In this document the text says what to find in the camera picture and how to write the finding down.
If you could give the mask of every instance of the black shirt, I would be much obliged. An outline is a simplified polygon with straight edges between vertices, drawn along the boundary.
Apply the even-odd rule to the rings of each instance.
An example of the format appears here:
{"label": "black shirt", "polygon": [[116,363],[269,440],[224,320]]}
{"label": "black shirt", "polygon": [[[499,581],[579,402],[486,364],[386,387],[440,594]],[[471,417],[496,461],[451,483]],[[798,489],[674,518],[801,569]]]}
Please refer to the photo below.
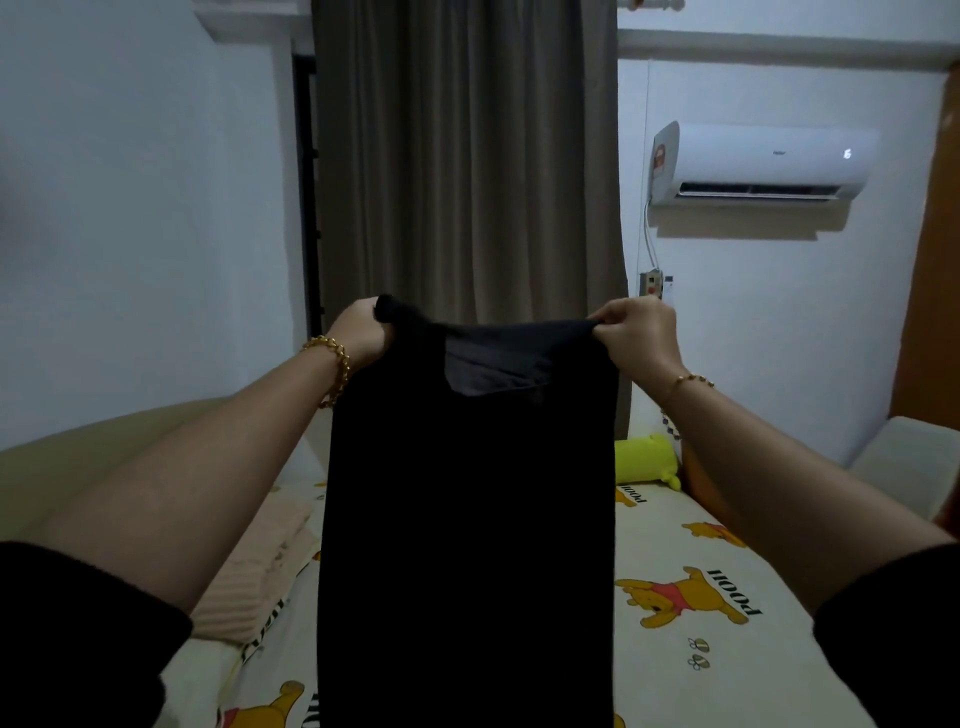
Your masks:
{"label": "black shirt", "polygon": [[453,327],[381,296],[337,403],[320,723],[608,725],[618,372],[592,321]]}

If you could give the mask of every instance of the gold chain bracelet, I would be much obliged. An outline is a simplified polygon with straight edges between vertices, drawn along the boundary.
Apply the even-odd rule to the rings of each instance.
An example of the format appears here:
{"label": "gold chain bracelet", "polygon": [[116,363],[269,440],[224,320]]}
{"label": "gold chain bracelet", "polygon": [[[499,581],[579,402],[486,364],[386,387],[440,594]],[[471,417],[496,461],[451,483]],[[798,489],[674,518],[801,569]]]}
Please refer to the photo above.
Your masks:
{"label": "gold chain bracelet", "polygon": [[325,346],[337,355],[337,378],[333,387],[326,393],[324,400],[317,406],[317,409],[327,409],[337,403],[337,399],[344,393],[344,387],[347,386],[347,380],[350,379],[350,355],[344,350],[343,346],[338,344],[336,339],[329,336],[314,336],[303,345],[302,352],[312,348]]}
{"label": "gold chain bracelet", "polygon": [[[708,387],[715,387],[716,384],[705,376],[701,375],[680,375],[673,380],[673,384],[670,385],[670,389],[667,390],[666,397],[663,398],[663,404],[666,405],[667,401],[673,396],[673,392],[677,387],[679,387],[685,381],[702,381]],[[677,429],[677,426],[673,424],[673,421],[667,416],[666,412],[663,410],[663,407],[660,408],[660,415],[663,417],[663,424],[666,426],[666,431],[673,437],[674,440],[680,440],[681,435],[680,431]]]}

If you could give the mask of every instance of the beige curtain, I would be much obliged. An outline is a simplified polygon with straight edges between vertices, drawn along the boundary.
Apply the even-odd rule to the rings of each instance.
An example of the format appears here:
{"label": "beige curtain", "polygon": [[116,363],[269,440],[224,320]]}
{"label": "beige curtain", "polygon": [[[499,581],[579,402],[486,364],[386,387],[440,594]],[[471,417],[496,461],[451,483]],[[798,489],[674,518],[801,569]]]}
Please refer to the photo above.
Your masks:
{"label": "beige curtain", "polygon": [[313,17],[328,321],[378,293],[459,324],[627,294],[615,0],[314,0]]}

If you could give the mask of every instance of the folded blanket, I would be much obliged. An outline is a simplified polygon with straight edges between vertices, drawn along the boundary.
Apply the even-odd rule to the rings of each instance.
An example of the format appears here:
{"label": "folded blanket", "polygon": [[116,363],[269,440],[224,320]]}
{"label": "folded blanket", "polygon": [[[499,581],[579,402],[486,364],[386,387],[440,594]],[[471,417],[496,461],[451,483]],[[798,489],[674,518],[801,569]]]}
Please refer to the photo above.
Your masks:
{"label": "folded blanket", "polygon": [[311,513],[306,503],[267,496],[190,615],[194,637],[245,644],[258,635],[316,550],[319,539],[305,527]]}

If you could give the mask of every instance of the dark fabric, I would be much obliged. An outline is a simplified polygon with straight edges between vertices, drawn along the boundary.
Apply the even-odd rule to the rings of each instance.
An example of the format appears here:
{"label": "dark fabric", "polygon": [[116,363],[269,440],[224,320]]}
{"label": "dark fabric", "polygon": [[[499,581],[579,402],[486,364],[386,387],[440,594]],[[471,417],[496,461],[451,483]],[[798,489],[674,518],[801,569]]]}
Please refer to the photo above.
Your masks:
{"label": "dark fabric", "polygon": [[322,725],[608,725],[617,376],[593,323],[375,312],[396,339],[333,418]]}
{"label": "dark fabric", "polygon": [[615,0],[314,0],[313,18],[328,324],[382,291],[463,325],[627,295]]}
{"label": "dark fabric", "polygon": [[36,719],[76,712],[99,695],[98,725],[154,725],[159,675],[193,630],[186,614],[39,546],[0,543],[0,573],[4,705],[23,705]]}
{"label": "dark fabric", "polygon": [[958,575],[960,545],[931,548],[858,579],[817,613],[814,637],[880,728],[956,724]]}

